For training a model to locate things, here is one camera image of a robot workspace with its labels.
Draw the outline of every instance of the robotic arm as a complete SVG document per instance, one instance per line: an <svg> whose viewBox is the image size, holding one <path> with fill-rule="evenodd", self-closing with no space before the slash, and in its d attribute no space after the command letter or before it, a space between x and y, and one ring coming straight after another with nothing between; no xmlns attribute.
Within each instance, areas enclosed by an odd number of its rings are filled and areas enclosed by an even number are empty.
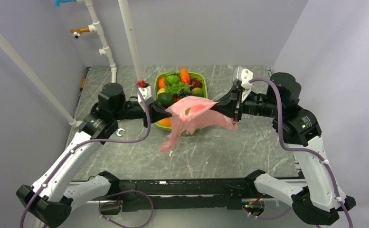
<svg viewBox="0 0 369 228"><path fill-rule="evenodd" d="M256 80L269 83L266 94L251 91L251 84ZM242 114L274 118L273 127L280 136L281 145L293 151L307 182L307 186L300 187L256 170L245 178L247 191L264 193L285 202L308 224L331 225L338 220L338 211L342 211L342 206L345 210L353 208L355 199L346 196L332 172L328 172L322 132L315 116L298 105L301 86L295 78L287 73L276 73L270 80L253 79L252 72L238 67L232 82L230 91L218 100L212 110L235 121L240 121ZM120 84L107 84L98 96L98 103L84 118L79 131L55 164L32 186L22 185L18 189L17 196L22 204L50 228L60 226L80 205L121 191L120 180L107 171L83 184L69 187L70 181L89 157L118 129L117 120L143 119L149 133L150 123L171 116L155 102L155 91L149 84L139 82L139 85L139 102L132 102L125 100ZM80 146L90 139L93 142Z"/></svg>

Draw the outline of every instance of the fruit basket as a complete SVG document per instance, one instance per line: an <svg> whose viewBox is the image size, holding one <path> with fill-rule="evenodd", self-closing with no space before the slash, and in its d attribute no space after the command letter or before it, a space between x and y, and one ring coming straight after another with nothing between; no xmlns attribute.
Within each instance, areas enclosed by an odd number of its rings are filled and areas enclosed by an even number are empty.
<svg viewBox="0 0 369 228"><path fill-rule="evenodd" d="M163 74L160 74L156 80L155 80L155 91L157 92L157 96L159 96L161 94L161 90L160 90L160 87L159 87L159 82L161 79L164 79L166 74L171 74L171 73L176 73L177 75L180 75L181 72L178 72L178 71L174 71L174 72L167 72L167 73L163 73ZM198 74L198 73L194 73L194 72L188 72L188 75L190 77L190 80L193 80L193 79L197 79L199 82L201 82L201 88L200 89L197 89L197 91L199 92L198 95L201 96L203 95L202 97L204 98L208 98L208 93L207 93L207 83L205 81L205 78L204 76L202 76L201 74ZM158 121L155 123L155 125L163 130L166 130L166 131L171 131L171 127L170 126L165 126L165 125L168 125L168 124L165 124L163 125L164 122L169 122L168 120L161 120L161 121Z"/></svg>

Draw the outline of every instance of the white pipe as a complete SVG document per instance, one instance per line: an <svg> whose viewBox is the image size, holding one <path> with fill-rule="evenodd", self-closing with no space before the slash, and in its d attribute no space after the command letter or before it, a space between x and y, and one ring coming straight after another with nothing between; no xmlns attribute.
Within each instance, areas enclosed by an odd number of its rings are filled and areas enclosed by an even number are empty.
<svg viewBox="0 0 369 228"><path fill-rule="evenodd" d="M140 55L138 53L137 41L135 40L134 29L132 27L130 8L128 8L127 0L119 0L119 5L123 17L125 33L127 34L128 45L130 46L135 73L138 80L144 80L140 62Z"/></svg>
<svg viewBox="0 0 369 228"><path fill-rule="evenodd" d="M0 33L0 47L14 61L14 63L26 74L35 86L46 96L46 98L56 107L56 109L68 120L72 127L78 127L81 121L76 121L70 113L62 106L57 98L43 84L28 64L22 59L12 45Z"/></svg>
<svg viewBox="0 0 369 228"><path fill-rule="evenodd" d="M107 59L109 60L109 66L112 69L112 83L114 83L116 82L116 74L117 74L116 63L113 60L112 51L110 50L110 47L107 44L106 37L104 37L103 27L99 19L97 18L92 0L77 0L77 2L84 2L86 7L88 8L93 23L92 25L96 28L96 33L98 34L100 42L102 43L103 46L103 48L99 50L99 54L107 56Z"/></svg>

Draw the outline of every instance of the red apple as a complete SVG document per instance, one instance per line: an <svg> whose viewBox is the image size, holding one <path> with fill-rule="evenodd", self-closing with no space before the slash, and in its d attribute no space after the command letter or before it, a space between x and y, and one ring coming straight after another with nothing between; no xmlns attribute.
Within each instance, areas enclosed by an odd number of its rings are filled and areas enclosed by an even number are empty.
<svg viewBox="0 0 369 228"><path fill-rule="evenodd" d="M202 83L196 78L191 80L190 90L192 90L194 88L202 88Z"/></svg>

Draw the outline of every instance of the wrench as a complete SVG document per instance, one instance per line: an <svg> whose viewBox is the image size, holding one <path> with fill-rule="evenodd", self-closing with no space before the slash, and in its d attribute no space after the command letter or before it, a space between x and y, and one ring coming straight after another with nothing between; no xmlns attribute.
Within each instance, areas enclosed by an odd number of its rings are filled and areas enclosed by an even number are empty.
<svg viewBox="0 0 369 228"><path fill-rule="evenodd" d="M115 133L116 133L116 135L117 135L117 136L119 136L119 137L122 137L123 135L122 135L122 134L120 134L120 132L121 132L121 131L125 132L125 130L124 130L123 128L119 128L119 129L117 129L117 131L115 132Z"/></svg>

